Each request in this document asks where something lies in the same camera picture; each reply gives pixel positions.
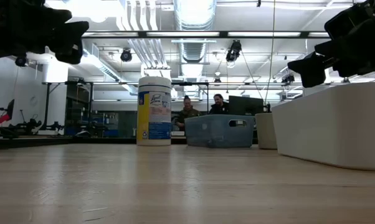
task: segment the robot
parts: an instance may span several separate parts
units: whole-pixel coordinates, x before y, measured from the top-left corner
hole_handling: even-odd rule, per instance
[[[288,63],[305,88],[325,82],[333,67],[343,78],[375,72],[375,0],[354,4],[325,24],[330,41],[316,45],[302,60]]]
[[[0,58],[15,56],[16,65],[26,66],[26,52],[55,53],[57,60],[70,64],[81,61],[81,37],[89,29],[85,21],[66,23],[68,10],[44,6],[45,0],[0,0]]]

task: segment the blue plastic bin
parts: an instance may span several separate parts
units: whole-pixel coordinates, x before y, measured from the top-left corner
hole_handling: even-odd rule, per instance
[[[251,147],[254,131],[253,116],[207,115],[185,119],[189,146]]]

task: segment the spotlight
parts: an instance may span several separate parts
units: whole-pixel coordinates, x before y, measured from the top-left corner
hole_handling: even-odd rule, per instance
[[[30,61],[28,60],[28,58],[26,56],[17,57],[17,59],[14,61],[14,63],[18,67],[27,67],[29,62]]]
[[[130,62],[132,60],[131,49],[123,49],[123,53],[121,54],[120,58],[123,62]]]
[[[342,83],[351,83],[348,77],[344,77]]]
[[[292,83],[295,81],[294,75],[287,75],[282,78],[282,83]]]
[[[242,44],[239,40],[233,40],[233,44],[227,52],[226,61],[234,62],[239,58],[240,51],[242,50]]]

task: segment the woman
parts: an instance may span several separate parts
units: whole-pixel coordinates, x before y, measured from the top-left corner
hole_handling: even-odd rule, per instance
[[[192,101],[188,96],[185,96],[183,99],[183,110],[179,112],[178,118],[176,119],[176,125],[179,127],[180,131],[185,131],[185,119],[186,118],[193,118],[196,116],[200,116],[200,112],[198,110],[193,109]]]
[[[229,114],[229,104],[224,102],[221,94],[214,95],[215,104],[211,105],[209,114]]]

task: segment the computer monitor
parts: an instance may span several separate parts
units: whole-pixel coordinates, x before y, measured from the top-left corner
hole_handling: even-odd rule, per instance
[[[255,116],[257,113],[263,113],[263,99],[230,96],[229,114]]]

